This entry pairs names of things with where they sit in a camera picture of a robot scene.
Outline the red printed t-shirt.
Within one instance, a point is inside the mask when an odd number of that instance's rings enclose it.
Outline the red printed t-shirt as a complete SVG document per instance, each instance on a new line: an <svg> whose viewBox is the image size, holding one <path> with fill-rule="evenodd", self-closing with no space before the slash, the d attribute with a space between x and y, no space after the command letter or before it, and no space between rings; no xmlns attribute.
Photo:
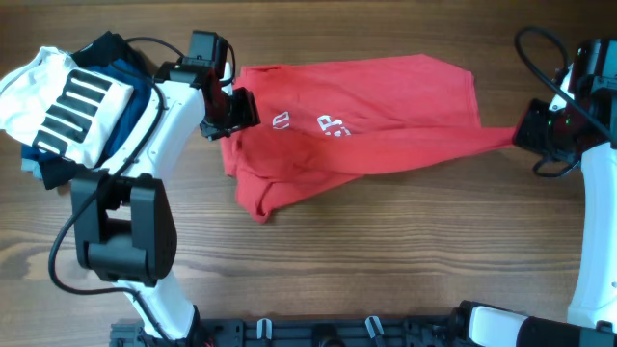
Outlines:
<svg viewBox="0 0 617 347"><path fill-rule="evenodd" d="M243 67L260 122L221 142L236 201L266 222L277 209L352 180L510 146L481 123L471 72L424 54Z"/></svg>

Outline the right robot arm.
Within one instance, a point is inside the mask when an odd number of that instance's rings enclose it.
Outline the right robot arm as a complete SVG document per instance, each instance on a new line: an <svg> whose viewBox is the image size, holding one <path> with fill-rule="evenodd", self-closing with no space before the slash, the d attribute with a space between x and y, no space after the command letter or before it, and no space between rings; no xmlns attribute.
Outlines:
<svg viewBox="0 0 617 347"><path fill-rule="evenodd" d="M523 37L537 34L557 48L562 42L539 27L522 28L515 49L527 68L555 96L533 100L513 142L540 155L536 175L562 162L561 175L581 169L584 225L577 285L564 323L504 308L463 302L445 330L449 346L613 346L616 343L616 41L583 42L574 58L549 79L529 59Z"/></svg>

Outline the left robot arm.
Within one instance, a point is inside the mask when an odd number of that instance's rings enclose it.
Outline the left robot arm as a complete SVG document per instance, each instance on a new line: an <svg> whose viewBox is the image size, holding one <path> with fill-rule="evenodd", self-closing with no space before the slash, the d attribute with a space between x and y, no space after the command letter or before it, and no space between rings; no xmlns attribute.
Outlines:
<svg viewBox="0 0 617 347"><path fill-rule="evenodd" d="M198 309L172 270L177 246L163 179L187 138L199 129L216 141L259 123L253 94L235 89L232 46L195 31L189 52L148 79L151 100L122 147L98 170L77 175L73 213L79 265L124 293L143 319L136 340L146 346L211 346Z"/></svg>

